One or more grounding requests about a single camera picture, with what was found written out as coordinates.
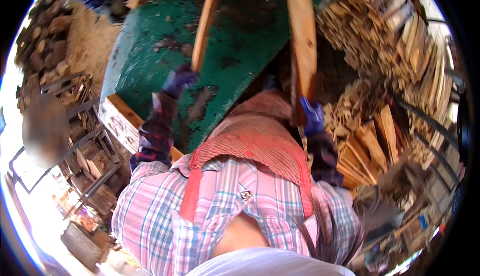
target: sawdust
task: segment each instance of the sawdust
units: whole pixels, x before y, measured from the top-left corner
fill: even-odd
[[[85,70],[93,75],[92,95],[100,96],[105,69],[121,25],[112,25],[83,4],[72,2],[72,23],[68,34],[67,61],[70,72]]]

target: pink plaid shirt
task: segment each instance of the pink plaid shirt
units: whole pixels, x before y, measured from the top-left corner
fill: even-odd
[[[185,275],[207,261],[229,223],[242,211],[256,219],[272,248],[310,255],[294,223],[304,220],[298,186],[251,160],[224,155],[209,161],[202,168],[193,223],[180,218],[189,159],[190,155],[183,156],[170,169],[158,161],[140,163],[118,199],[112,229],[148,272]],[[250,197],[244,200],[241,193],[247,190]],[[352,249],[358,229],[351,197],[345,189],[324,181],[315,183],[312,190],[325,215],[329,216],[328,208],[333,213],[340,263]],[[315,240],[315,216],[304,224]]]

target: woman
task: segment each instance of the woman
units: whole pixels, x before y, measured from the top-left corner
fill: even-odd
[[[347,264],[361,245],[361,224],[350,194],[339,187],[343,177],[320,106],[302,100],[312,175],[285,129],[291,106],[273,76],[204,144],[171,165],[175,100],[197,76],[183,65],[152,94],[152,112],[139,128],[140,152],[130,160],[131,182],[112,218],[120,243],[155,275],[185,275],[246,248]]]

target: blue glove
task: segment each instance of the blue glove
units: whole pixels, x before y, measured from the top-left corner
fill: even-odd
[[[176,72],[170,71],[168,78],[163,84],[163,90],[170,93],[174,99],[178,99],[183,88],[198,81],[198,72],[191,70],[190,63],[180,65]]]
[[[303,97],[300,99],[300,104],[303,107],[303,111],[305,111],[305,115],[307,116],[307,124],[305,125],[304,133],[306,136],[314,133],[321,132],[325,130],[324,126],[324,112],[321,109],[320,105],[317,101],[312,108],[307,98]]]

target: dark hair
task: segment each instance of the dark hair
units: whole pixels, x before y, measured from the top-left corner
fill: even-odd
[[[330,207],[328,207],[328,214],[330,215],[330,220],[332,221],[332,231],[330,233],[329,231],[330,227],[327,223],[328,219],[321,208],[320,202],[313,198],[310,198],[310,201],[313,206],[313,210],[314,210],[313,213],[317,218],[317,226],[318,226],[317,243],[314,244],[314,241],[312,240],[307,227],[303,223],[299,223],[297,221],[295,222],[295,224],[297,224],[297,227],[299,228],[300,233],[303,235],[303,237],[305,238],[305,241],[307,242],[307,248],[310,252],[311,257],[321,261],[346,266],[350,262],[350,260],[352,260],[353,256],[355,255],[355,253],[363,243],[363,237],[364,237],[363,222],[362,222],[363,220],[358,214],[359,213],[359,210],[357,210],[358,207],[354,206],[354,210],[359,216],[358,217],[359,223],[356,229],[357,234],[353,244],[350,247],[350,250],[348,251],[345,258],[342,259],[342,258],[339,258],[339,255],[340,255],[339,247],[337,245],[337,235],[339,233],[338,233],[337,223],[333,216],[332,210],[330,209]]]

